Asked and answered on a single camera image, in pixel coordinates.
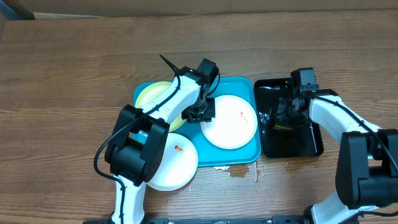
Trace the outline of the green and yellow sponge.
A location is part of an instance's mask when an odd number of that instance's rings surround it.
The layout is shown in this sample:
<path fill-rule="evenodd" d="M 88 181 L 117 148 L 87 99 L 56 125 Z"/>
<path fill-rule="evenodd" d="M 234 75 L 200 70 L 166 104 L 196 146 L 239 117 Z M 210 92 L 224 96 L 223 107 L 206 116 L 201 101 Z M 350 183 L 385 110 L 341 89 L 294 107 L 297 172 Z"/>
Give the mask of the green and yellow sponge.
<path fill-rule="evenodd" d="M 294 127 L 292 125 L 285 124 L 285 123 L 276 123 L 274 125 L 274 128 L 281 129 L 281 130 L 293 130 L 294 129 Z"/>

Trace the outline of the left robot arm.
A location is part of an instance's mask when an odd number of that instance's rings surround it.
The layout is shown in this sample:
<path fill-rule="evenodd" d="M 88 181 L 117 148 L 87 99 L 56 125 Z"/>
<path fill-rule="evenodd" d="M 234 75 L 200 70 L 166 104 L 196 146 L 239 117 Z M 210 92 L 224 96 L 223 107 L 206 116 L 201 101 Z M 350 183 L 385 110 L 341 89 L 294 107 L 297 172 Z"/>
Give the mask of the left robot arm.
<path fill-rule="evenodd" d="M 116 183 L 116 206 L 108 223 L 141 223 L 146 185 L 158 171 L 170 131 L 178 117 L 189 123 L 210 122 L 215 100 L 210 95 L 219 79 L 216 63 L 203 59 L 198 68 L 169 67 L 174 79 L 154 100 L 136 108 L 126 105 L 119 113 L 112 135 L 99 147 L 110 173 L 99 175 Z"/>

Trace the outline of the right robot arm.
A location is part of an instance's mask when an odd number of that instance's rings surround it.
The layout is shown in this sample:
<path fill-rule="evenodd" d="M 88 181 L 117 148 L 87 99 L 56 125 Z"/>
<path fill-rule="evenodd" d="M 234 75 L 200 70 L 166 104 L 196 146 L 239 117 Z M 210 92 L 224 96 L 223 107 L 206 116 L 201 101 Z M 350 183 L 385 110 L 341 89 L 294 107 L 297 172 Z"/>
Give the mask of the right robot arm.
<path fill-rule="evenodd" d="M 275 109 L 278 128 L 305 123 L 323 127 L 340 145 L 335 191 L 305 211 L 303 223 L 358 223 L 359 217 L 395 217 L 379 208 L 397 203 L 397 130 L 382 129 L 347 107 L 336 92 L 322 90 L 312 68 L 290 74 Z"/>

